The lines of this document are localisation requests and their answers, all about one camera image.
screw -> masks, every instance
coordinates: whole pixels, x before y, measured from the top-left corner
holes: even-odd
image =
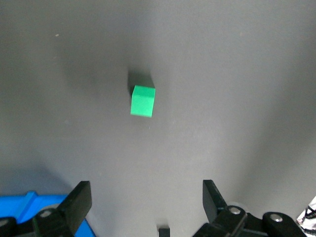
[[[231,213],[234,215],[239,215],[241,213],[241,211],[237,207],[234,207],[234,206],[230,207],[229,211],[231,211]]]
[[[283,218],[280,217],[280,216],[277,215],[277,214],[271,214],[271,215],[270,215],[270,218],[271,218],[272,220],[274,220],[275,222],[282,222],[282,221],[283,221]]]
[[[0,221],[0,227],[8,224],[8,222],[9,222],[8,219],[1,220]]]
[[[42,212],[42,214],[40,215],[42,218],[45,218],[47,216],[49,216],[51,214],[51,211],[45,210],[44,212]]]

gray surface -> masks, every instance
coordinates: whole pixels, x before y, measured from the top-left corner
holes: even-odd
[[[0,192],[90,180],[100,237],[191,236],[202,180],[261,216],[315,196],[316,1],[2,1]],[[153,117],[129,114],[127,68]]]

green cube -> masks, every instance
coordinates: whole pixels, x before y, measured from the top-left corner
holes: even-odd
[[[132,94],[131,115],[152,117],[156,89],[136,85]]]

blue container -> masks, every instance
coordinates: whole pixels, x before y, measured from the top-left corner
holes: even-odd
[[[18,224],[35,216],[42,208],[60,204],[67,195],[42,195],[28,192],[25,196],[0,197],[0,217],[15,217]],[[84,220],[75,237],[95,237],[88,222]]]

blue object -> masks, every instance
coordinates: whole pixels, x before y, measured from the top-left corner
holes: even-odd
[[[67,195],[41,195],[28,192],[25,196],[0,197],[0,217],[15,217],[18,224],[35,216],[46,206],[60,204]],[[95,237],[88,222],[84,220],[79,226],[75,237]]]

